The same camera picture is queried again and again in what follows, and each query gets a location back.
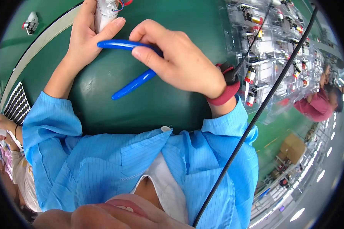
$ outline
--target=mouth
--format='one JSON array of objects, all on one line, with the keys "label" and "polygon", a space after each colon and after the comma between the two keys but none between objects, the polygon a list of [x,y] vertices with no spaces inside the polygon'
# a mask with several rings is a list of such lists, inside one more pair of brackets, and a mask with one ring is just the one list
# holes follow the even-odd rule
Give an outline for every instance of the mouth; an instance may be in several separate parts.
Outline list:
[{"label": "mouth", "polygon": [[147,213],[141,207],[139,207],[139,205],[135,204],[134,202],[130,200],[112,199],[112,200],[106,201],[105,204],[116,206],[124,211],[134,213],[138,216],[141,216],[150,220]]}]

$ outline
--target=white button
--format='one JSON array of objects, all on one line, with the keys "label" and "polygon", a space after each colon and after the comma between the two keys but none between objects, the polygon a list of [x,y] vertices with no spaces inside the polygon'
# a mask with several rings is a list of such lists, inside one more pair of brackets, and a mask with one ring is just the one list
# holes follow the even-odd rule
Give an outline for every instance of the white button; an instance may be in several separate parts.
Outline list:
[{"label": "white button", "polygon": [[162,126],[161,130],[162,132],[167,132],[167,131],[170,131],[171,128],[169,128],[168,126]]}]

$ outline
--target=red shirt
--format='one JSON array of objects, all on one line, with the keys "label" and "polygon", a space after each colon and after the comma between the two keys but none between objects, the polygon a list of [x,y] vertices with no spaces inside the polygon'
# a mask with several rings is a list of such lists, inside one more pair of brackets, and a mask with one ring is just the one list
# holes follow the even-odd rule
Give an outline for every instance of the red shirt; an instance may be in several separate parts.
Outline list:
[{"label": "red shirt", "polygon": [[320,89],[317,94],[313,95],[310,103],[305,98],[295,102],[294,108],[315,122],[324,121],[333,113],[324,89]]}]

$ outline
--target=black bracelet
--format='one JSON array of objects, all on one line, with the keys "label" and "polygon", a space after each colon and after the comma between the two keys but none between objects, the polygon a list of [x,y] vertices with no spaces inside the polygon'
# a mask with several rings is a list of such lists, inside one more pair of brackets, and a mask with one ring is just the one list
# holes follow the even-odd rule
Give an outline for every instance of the black bracelet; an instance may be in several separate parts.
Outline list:
[{"label": "black bracelet", "polygon": [[15,137],[15,139],[16,139],[16,129],[18,128],[18,124],[16,125],[16,127],[15,127],[15,131],[14,131],[14,137]]}]

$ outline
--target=blue tool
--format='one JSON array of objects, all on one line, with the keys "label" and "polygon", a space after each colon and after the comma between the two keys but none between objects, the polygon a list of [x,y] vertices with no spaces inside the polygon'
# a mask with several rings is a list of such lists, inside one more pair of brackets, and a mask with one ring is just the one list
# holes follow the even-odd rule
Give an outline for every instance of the blue tool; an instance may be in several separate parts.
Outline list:
[{"label": "blue tool", "polygon": [[[131,51],[133,48],[135,48],[137,46],[145,46],[145,47],[148,47],[148,48],[151,48],[152,50],[154,50],[154,52],[156,52],[160,57],[163,57],[163,53],[159,48],[156,48],[156,47],[151,46],[151,45],[135,42],[135,41],[107,40],[107,41],[98,42],[97,46],[100,48],[115,48],[115,49],[129,50],[129,51]],[[119,91],[117,91],[115,94],[113,94],[112,99],[116,100],[116,99],[119,99],[119,98],[129,94],[133,90],[140,87],[140,85],[142,85],[146,81],[153,78],[155,75],[156,75],[156,73],[153,70],[151,70],[151,69],[146,70],[140,76],[138,76],[133,81],[131,81],[128,85],[126,85],[125,87],[123,87]]]}]

